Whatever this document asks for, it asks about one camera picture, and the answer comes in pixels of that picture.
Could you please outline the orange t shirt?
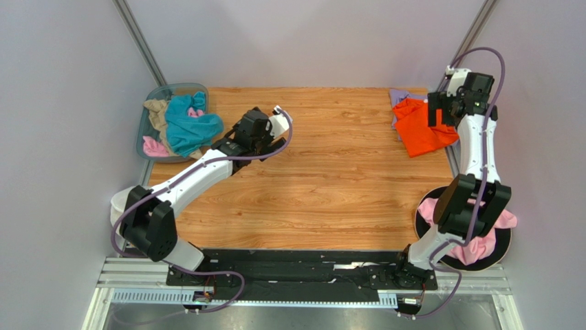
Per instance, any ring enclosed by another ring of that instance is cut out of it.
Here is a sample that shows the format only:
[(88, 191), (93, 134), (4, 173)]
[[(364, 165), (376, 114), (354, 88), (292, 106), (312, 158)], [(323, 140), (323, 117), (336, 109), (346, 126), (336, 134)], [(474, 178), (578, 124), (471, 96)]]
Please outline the orange t shirt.
[(452, 126), (438, 122), (428, 125), (428, 103), (406, 98), (393, 107), (395, 129), (409, 157), (418, 157), (456, 143), (459, 136)]

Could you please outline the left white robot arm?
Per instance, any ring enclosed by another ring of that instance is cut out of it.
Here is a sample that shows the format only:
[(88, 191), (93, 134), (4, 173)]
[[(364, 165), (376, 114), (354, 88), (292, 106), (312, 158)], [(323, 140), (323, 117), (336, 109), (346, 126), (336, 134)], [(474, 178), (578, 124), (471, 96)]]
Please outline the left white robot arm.
[(164, 261), (195, 271), (205, 254), (180, 238), (176, 219), (215, 184), (255, 160), (264, 161), (285, 150), (292, 138), (290, 115), (276, 106), (270, 115), (255, 107), (188, 168), (153, 186), (128, 189), (124, 210), (113, 223), (111, 239), (123, 238), (153, 262)]

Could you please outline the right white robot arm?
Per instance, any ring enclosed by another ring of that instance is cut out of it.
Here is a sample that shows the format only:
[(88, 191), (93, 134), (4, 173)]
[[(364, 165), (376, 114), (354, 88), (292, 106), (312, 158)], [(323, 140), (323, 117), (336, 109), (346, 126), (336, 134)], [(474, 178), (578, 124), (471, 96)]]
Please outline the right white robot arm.
[(495, 164), (498, 115), (489, 102), (494, 78), (451, 67), (446, 77), (447, 90), (428, 95), (428, 124), (436, 124), (433, 112), (439, 110), (442, 123), (455, 127), (463, 148), (459, 173), (439, 196), (431, 227), (398, 254), (393, 282), (399, 288), (421, 288), (453, 247), (486, 236), (512, 196)]

